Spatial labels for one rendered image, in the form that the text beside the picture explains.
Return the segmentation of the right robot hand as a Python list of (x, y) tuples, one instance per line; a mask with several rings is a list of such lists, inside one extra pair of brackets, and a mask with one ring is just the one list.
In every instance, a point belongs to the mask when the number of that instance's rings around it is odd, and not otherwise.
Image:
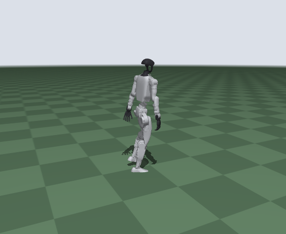
[(160, 125), (161, 125), (161, 121), (160, 121), (161, 117), (158, 118), (158, 115), (155, 115), (155, 119), (157, 120), (157, 129), (155, 131), (157, 131), (157, 130), (159, 130)]

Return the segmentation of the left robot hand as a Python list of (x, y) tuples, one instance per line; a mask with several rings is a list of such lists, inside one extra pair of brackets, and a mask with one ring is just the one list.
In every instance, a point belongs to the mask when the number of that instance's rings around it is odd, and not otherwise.
[[(127, 108), (128, 108), (128, 106), (127, 106)], [(125, 115), (124, 115), (124, 118), (123, 119), (125, 119), (125, 121), (127, 120), (128, 121), (128, 119), (129, 119), (129, 121), (130, 121), (130, 116), (131, 116), (131, 118), (133, 118), (132, 117), (132, 114), (131, 114), (131, 109), (129, 110), (129, 109), (126, 109), (127, 111), (125, 112)], [(127, 119), (126, 119), (127, 118)]]

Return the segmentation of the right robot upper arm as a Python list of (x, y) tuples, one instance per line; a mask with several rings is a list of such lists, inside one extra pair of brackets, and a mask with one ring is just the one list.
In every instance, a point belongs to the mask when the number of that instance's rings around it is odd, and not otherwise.
[(154, 98), (156, 97), (156, 93), (157, 93), (158, 81), (154, 78), (149, 78), (149, 85), (151, 86), (152, 102), (154, 102)]

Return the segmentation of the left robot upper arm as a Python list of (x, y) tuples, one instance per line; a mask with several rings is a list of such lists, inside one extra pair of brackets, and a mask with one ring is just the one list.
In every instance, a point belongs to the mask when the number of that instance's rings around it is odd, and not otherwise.
[(132, 91), (131, 91), (131, 95), (134, 96), (134, 97), (136, 96), (135, 92), (136, 92), (136, 80), (137, 80), (137, 77), (138, 76), (134, 77), (133, 87), (132, 87)]

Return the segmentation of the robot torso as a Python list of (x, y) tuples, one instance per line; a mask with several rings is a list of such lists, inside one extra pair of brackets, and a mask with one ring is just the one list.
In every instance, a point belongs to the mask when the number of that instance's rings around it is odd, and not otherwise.
[(136, 100), (141, 101), (139, 105), (135, 109), (135, 114), (138, 118), (140, 118), (142, 113), (147, 114), (148, 110), (146, 109), (147, 103), (151, 100), (151, 86), (149, 85), (149, 78), (151, 77), (149, 74), (148, 76), (141, 76), (139, 75), (136, 80)]

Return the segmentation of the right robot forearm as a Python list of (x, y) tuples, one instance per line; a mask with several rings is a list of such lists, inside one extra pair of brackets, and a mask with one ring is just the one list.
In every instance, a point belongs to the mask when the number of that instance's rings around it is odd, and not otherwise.
[(159, 111), (159, 97), (154, 98), (153, 109), (154, 109), (154, 114), (158, 115), (158, 118), (160, 118), (161, 115)]

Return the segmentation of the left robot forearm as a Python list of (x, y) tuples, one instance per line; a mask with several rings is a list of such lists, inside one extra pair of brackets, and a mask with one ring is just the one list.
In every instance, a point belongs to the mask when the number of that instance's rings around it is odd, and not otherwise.
[(128, 108), (127, 109), (129, 109), (129, 110), (131, 109), (134, 99), (135, 99), (135, 97), (130, 94), (129, 102), (128, 102)]

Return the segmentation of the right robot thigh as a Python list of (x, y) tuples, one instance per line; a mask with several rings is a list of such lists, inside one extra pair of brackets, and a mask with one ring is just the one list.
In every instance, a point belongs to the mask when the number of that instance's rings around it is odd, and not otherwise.
[(151, 121), (151, 117), (147, 116), (145, 113), (142, 113), (140, 116), (140, 122), (141, 124), (144, 124), (142, 127), (143, 130), (143, 140), (140, 140), (137, 143), (137, 146), (140, 142), (145, 143), (145, 146), (147, 146), (150, 137), (151, 137), (151, 133), (152, 133), (152, 121)]

